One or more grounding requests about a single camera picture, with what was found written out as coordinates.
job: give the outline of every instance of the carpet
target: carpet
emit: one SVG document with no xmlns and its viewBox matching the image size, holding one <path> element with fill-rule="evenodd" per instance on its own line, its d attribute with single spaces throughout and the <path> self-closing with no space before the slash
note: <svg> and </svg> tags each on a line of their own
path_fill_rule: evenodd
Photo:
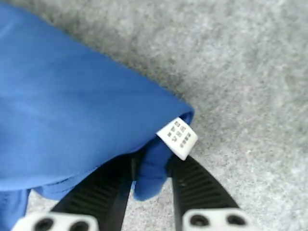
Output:
<svg viewBox="0 0 308 231">
<path fill-rule="evenodd" d="M 308 1 L 6 0 L 196 109 L 192 156 L 263 231 L 308 227 Z M 31 194 L 28 211 L 55 202 Z M 174 230 L 171 184 L 123 230 Z"/>
</svg>

